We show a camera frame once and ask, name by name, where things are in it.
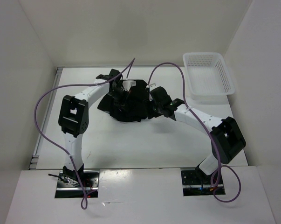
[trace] white plastic laundry basket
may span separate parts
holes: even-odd
[[[206,99],[234,93],[234,85],[221,54],[185,53],[183,60],[191,98]]]

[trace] purple cable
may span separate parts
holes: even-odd
[[[119,77],[123,72],[125,72],[129,67],[130,67],[130,69],[131,69],[131,67],[132,67],[132,65],[133,65],[133,63],[134,63],[134,61],[135,61],[135,58],[134,58],[134,59],[130,62],[130,64],[129,64],[123,71],[121,71],[117,76],[115,76],[115,77],[113,77],[111,80],[108,80],[108,81],[103,82],[103,83],[97,83],[97,84],[68,84],[68,85],[57,86],[57,87],[55,87],[55,88],[53,88],[53,89],[51,89],[51,90],[45,92],[45,93],[38,99],[38,101],[37,101],[37,103],[36,103],[36,106],[34,107],[34,125],[36,126],[36,128],[37,128],[38,132],[40,133],[40,135],[41,135],[44,139],[46,139],[47,141],[49,141],[50,143],[52,143],[53,145],[59,147],[62,151],[64,151],[64,152],[70,157],[70,160],[71,160],[71,162],[72,162],[72,164],[73,164],[74,171],[75,171],[76,176],[77,176],[77,179],[78,179],[78,183],[79,183],[79,185],[80,185],[80,187],[81,187],[81,189],[82,189],[82,192],[83,192],[83,199],[81,200],[81,208],[84,209],[84,210],[87,209],[87,207],[88,207],[88,198],[87,198],[87,197],[88,197],[88,195],[90,195],[90,194],[92,193],[92,191],[90,191],[89,193],[86,193],[86,192],[85,192],[85,189],[84,189],[84,187],[83,187],[82,181],[81,181],[81,179],[80,179],[80,177],[79,177],[79,174],[78,174],[76,165],[75,165],[75,163],[74,163],[74,160],[73,160],[71,154],[70,154],[64,147],[60,146],[59,144],[57,144],[56,142],[54,142],[54,141],[52,141],[50,138],[48,138],[46,135],[44,135],[43,132],[41,131],[41,129],[40,129],[39,125],[38,125],[38,122],[37,122],[37,109],[38,109],[38,106],[39,106],[40,102],[42,101],[42,99],[43,99],[46,95],[48,95],[48,94],[51,93],[52,91],[57,90],[57,89],[60,89],[60,88],[71,87],[71,86],[97,86],[97,85],[103,85],[103,84],[105,84],[105,83],[109,83],[109,82],[115,80],[116,78],[118,78],[118,77]]]
[[[207,127],[205,126],[205,124],[203,123],[203,121],[197,116],[197,114],[196,114],[196,113],[189,107],[189,105],[187,104],[187,101],[186,101],[186,92],[185,92],[185,77],[184,77],[184,74],[183,74],[183,71],[181,70],[181,68],[180,68],[177,64],[171,63],[171,62],[164,62],[164,63],[161,63],[161,64],[157,65],[157,66],[153,69],[153,71],[151,72],[151,75],[150,75],[150,78],[149,78],[149,81],[148,81],[148,85],[150,84],[151,77],[153,76],[153,73],[155,72],[155,70],[156,70],[158,67],[160,67],[161,65],[164,65],[164,64],[171,64],[171,65],[175,66],[175,67],[180,71],[180,73],[181,73],[181,75],[182,75],[182,80],[183,80],[183,99],[184,99],[184,103],[185,103],[187,109],[193,114],[193,116],[194,116],[194,117],[198,120],[198,122],[202,125],[203,129],[206,131],[207,135],[209,136],[212,145],[214,146],[214,149],[215,149],[215,152],[216,152],[216,156],[217,156],[217,160],[218,160],[218,168],[213,172],[213,174],[212,174],[212,176],[211,176],[211,185],[212,185],[213,187],[217,187],[218,184],[219,184],[219,181],[220,181],[220,179],[221,179],[221,159],[220,159],[220,156],[219,156],[219,150],[218,150],[218,147],[217,147],[217,145],[216,145],[216,143],[215,143],[213,137],[211,136],[211,133],[208,131],[208,129],[207,129]],[[241,182],[240,182],[240,178],[239,178],[239,176],[235,173],[235,171],[234,171],[231,167],[229,167],[229,166],[227,166],[227,165],[223,165],[223,166],[229,168],[229,169],[235,174],[235,176],[237,177],[238,182],[239,182],[239,192],[238,192],[238,194],[237,194],[233,199],[228,200],[228,201],[223,201],[223,200],[221,200],[221,199],[219,199],[219,198],[216,197],[215,192],[216,192],[216,190],[217,190],[218,188],[216,188],[216,189],[214,190],[213,195],[214,195],[214,197],[215,197],[218,201],[220,201],[220,202],[225,202],[225,203],[233,202],[234,200],[236,200],[236,199],[239,197],[240,192],[241,192]],[[214,183],[214,176],[215,176],[215,174],[216,174],[217,172],[218,172],[217,180],[216,180],[216,182]]]

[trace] purple cord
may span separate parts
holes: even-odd
[[[183,71],[181,70],[181,68],[180,68],[177,64],[171,63],[171,62],[164,62],[164,63],[161,63],[161,64],[157,65],[157,66],[153,69],[153,71],[151,72],[151,75],[150,75],[150,78],[149,78],[149,81],[148,81],[148,85],[150,84],[151,77],[153,76],[154,71],[155,71],[158,67],[160,67],[161,65],[164,65],[164,64],[171,64],[171,65],[175,66],[175,67],[180,71],[180,73],[181,73],[181,75],[182,75],[182,80],[183,80],[183,99],[184,99],[184,103],[185,103],[187,109],[193,114],[193,116],[194,116],[194,117],[198,120],[198,122],[202,125],[203,129],[206,131],[207,135],[209,136],[212,145],[214,146],[214,149],[215,149],[215,152],[216,152],[216,156],[217,156],[217,160],[218,160],[218,168],[213,172],[213,174],[212,174],[212,176],[211,176],[211,185],[212,185],[213,187],[217,187],[218,184],[219,184],[219,181],[220,181],[220,179],[221,179],[221,167],[222,167],[222,166],[221,166],[221,159],[220,159],[220,155],[219,155],[219,150],[218,150],[218,147],[217,147],[217,145],[216,145],[216,143],[215,143],[213,137],[211,136],[211,133],[208,131],[208,129],[207,129],[207,127],[205,126],[205,124],[204,124],[204,123],[202,122],[202,120],[197,116],[197,114],[189,107],[189,105],[188,105],[187,102],[186,102],[185,77],[184,77],[184,74],[183,74]],[[231,167],[229,167],[229,166],[227,166],[227,165],[223,165],[223,167],[229,168],[229,169],[235,174],[235,176],[237,177],[238,182],[239,182],[239,192],[238,192],[238,194],[236,195],[236,197],[234,197],[233,199],[228,200],[228,201],[223,201],[223,200],[221,200],[221,199],[219,199],[219,198],[216,197],[215,192],[216,192],[216,190],[217,190],[218,188],[216,188],[216,189],[214,190],[213,195],[214,195],[214,197],[215,197],[218,201],[220,201],[220,202],[225,202],[225,203],[233,202],[234,200],[236,200],[236,199],[239,197],[240,192],[241,192],[241,182],[240,182],[240,178],[239,178],[239,176],[235,173],[235,171],[234,171]],[[218,172],[217,180],[216,180],[216,182],[214,183],[214,176],[215,176],[215,174],[216,174],[217,172]]]
[[[130,62],[130,64],[129,64],[123,71],[121,71],[117,76],[115,76],[115,77],[113,77],[111,80],[108,80],[108,81],[103,82],[103,83],[97,83],[97,84],[68,84],[68,85],[57,86],[57,87],[55,87],[55,88],[53,88],[53,89],[51,89],[51,90],[45,92],[45,93],[38,99],[38,101],[37,101],[37,103],[36,103],[36,106],[34,107],[34,125],[36,126],[36,128],[37,128],[38,132],[40,133],[40,135],[41,135],[43,138],[45,138],[47,141],[49,141],[50,143],[52,143],[53,145],[59,147],[62,151],[64,151],[64,152],[70,157],[70,160],[71,160],[71,162],[72,162],[72,164],[73,164],[73,168],[74,168],[74,171],[75,171],[75,173],[76,173],[76,176],[77,176],[79,185],[80,185],[80,187],[81,187],[81,189],[82,189],[82,192],[83,192],[83,199],[81,200],[81,208],[84,209],[84,210],[87,209],[87,207],[88,207],[88,198],[87,198],[87,196],[90,195],[90,193],[92,193],[92,191],[90,191],[89,193],[86,193],[86,192],[85,192],[85,189],[84,189],[84,187],[83,187],[82,181],[81,181],[81,179],[80,179],[80,177],[79,177],[77,168],[76,168],[76,166],[75,166],[75,163],[74,163],[74,160],[73,160],[71,154],[70,154],[64,147],[62,147],[62,146],[60,146],[59,144],[57,144],[56,142],[52,141],[52,140],[51,140],[50,138],[48,138],[45,134],[43,134],[43,132],[41,131],[41,129],[40,129],[39,125],[38,125],[38,122],[37,122],[37,109],[38,109],[38,106],[39,106],[40,102],[42,101],[42,99],[43,99],[46,95],[48,95],[48,94],[51,93],[52,91],[57,90],[57,89],[60,89],[60,88],[71,87],[71,86],[96,86],[96,85],[103,85],[103,84],[105,84],[105,83],[109,83],[109,82],[115,80],[116,78],[118,78],[118,77],[119,77],[124,71],[126,71],[128,68],[131,69],[131,67],[132,67],[132,65],[133,65],[133,63],[134,63],[134,61],[135,61],[135,58],[134,58],[134,59]]]

